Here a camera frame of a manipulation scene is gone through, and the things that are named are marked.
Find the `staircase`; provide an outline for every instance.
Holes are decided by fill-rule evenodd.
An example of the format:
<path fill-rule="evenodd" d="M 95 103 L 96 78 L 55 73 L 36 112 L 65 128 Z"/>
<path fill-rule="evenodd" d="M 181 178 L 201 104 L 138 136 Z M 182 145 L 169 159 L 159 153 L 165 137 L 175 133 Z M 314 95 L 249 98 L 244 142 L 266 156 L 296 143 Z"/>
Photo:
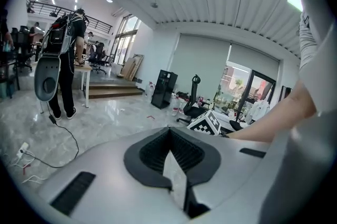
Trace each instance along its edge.
<path fill-rule="evenodd" d="M 143 92 L 135 85 L 90 84 L 89 99 L 113 98 L 142 95 Z"/>

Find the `black pants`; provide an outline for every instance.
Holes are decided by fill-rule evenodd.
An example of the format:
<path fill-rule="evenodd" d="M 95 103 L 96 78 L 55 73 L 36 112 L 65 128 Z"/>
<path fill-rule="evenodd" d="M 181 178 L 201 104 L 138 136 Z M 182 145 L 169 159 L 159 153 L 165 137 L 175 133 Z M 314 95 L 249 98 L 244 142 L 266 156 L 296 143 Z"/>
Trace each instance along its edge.
<path fill-rule="evenodd" d="M 60 75 L 58 76 L 58 83 L 61 87 L 63 107 L 68 116 L 73 114 L 73 92 L 72 92 L 72 83 L 74 78 L 74 60 L 72 57 L 69 59 L 69 52 L 62 54 L 60 56 L 61 60 L 61 69 Z M 56 117 L 61 115 L 60 106 L 58 105 L 57 92 L 55 96 L 49 101 L 49 105 L 53 110 L 53 113 Z"/>

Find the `green plant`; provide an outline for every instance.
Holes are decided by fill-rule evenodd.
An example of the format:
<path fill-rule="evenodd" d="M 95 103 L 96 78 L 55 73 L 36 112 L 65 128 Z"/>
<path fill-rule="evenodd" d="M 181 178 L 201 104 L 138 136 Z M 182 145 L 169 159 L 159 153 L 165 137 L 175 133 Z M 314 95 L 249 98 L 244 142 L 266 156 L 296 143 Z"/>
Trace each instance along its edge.
<path fill-rule="evenodd" d="M 235 80 L 235 84 L 239 88 L 239 87 L 241 87 L 243 85 L 243 80 L 242 79 L 237 79 L 237 80 Z"/>

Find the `white table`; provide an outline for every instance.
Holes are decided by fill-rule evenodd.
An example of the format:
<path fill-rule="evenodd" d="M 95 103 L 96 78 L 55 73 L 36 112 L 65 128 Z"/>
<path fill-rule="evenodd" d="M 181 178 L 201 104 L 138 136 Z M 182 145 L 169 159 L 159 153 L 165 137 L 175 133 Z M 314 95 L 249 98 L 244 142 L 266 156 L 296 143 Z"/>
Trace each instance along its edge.
<path fill-rule="evenodd" d="M 32 67 L 35 68 L 37 65 L 37 62 L 32 63 Z M 85 63 L 83 67 L 74 66 L 74 72 L 81 72 L 82 73 L 82 79 L 81 79 L 81 91 L 84 90 L 84 75 L 86 73 L 86 82 L 85 82 L 85 107 L 89 108 L 89 83 L 90 83 L 90 72 L 92 70 L 92 67 L 89 65 L 88 62 Z M 42 104 L 40 102 L 40 108 L 43 113 Z"/>

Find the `black cable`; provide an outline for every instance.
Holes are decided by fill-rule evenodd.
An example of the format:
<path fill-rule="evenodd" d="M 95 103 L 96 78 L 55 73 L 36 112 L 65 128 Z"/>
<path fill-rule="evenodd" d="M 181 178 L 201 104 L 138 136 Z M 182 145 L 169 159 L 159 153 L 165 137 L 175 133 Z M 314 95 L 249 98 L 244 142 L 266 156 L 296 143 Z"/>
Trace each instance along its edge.
<path fill-rule="evenodd" d="M 49 166 L 49 167 L 52 167 L 52 168 L 55 168 L 55 169 L 58 169 L 58 168 L 62 168 L 62 167 L 63 167 L 63 166 L 53 166 L 53 165 L 50 165 L 50 164 L 44 162 L 43 160 L 41 160 L 41 159 L 39 159 L 39 158 L 33 156 L 32 154 L 24 152 L 23 150 L 21 150 L 21 153 L 23 153 L 23 154 L 25 154 L 25 155 L 29 155 L 29 156 L 33 157 L 34 159 L 37 159 L 38 161 L 41 161 L 43 164 L 45 164 L 45 165 L 47 165 L 47 166 Z"/>
<path fill-rule="evenodd" d="M 51 117 L 53 117 L 52 114 L 51 114 L 51 111 L 49 110 L 49 105 L 48 105 L 48 103 L 47 103 L 47 107 L 48 107 L 49 115 L 50 115 Z M 62 127 L 62 126 L 59 126 L 59 125 L 56 123 L 56 120 L 54 119 L 54 117 L 53 117 L 52 122 L 53 122 L 53 124 L 55 124 L 57 127 L 63 128 L 63 129 L 65 129 L 66 131 L 68 131 L 68 133 L 70 133 L 71 136 L 73 137 L 73 139 L 75 140 L 76 147 L 77 147 L 77 152 L 76 152 L 76 155 L 75 155 L 75 158 L 76 158 L 80 149 L 78 148 L 78 143 L 77 143 L 77 140 L 75 139 L 74 135 L 73 135 L 67 128 Z"/>
<path fill-rule="evenodd" d="M 76 152 L 76 155 L 75 155 L 75 158 L 76 158 L 80 149 L 78 148 L 77 140 L 75 139 L 74 135 L 73 135 L 67 128 L 62 127 L 62 126 L 59 126 L 57 123 L 55 123 L 55 125 L 56 125 L 57 127 L 59 127 L 59 128 L 63 128 L 63 129 L 65 129 L 66 131 L 68 131 L 68 133 L 70 133 L 71 136 L 74 138 L 75 143 L 76 143 L 76 147 L 77 147 L 77 152 Z"/>

